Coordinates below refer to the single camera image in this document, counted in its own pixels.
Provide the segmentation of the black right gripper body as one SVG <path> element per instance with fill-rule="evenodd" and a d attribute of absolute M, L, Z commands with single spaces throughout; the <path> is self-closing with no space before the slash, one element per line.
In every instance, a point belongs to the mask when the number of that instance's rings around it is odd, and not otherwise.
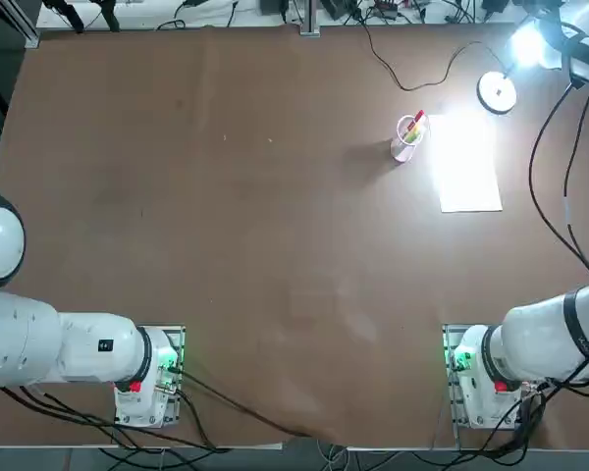
<path fill-rule="evenodd" d="M 585 38 L 585 32 L 578 26 L 562 23 L 562 27 L 572 31 L 572 35 L 564 35 L 565 40 L 562 44 L 562 68 L 567 71 L 569 75 L 572 74 L 572 53 L 577 45 Z"/>

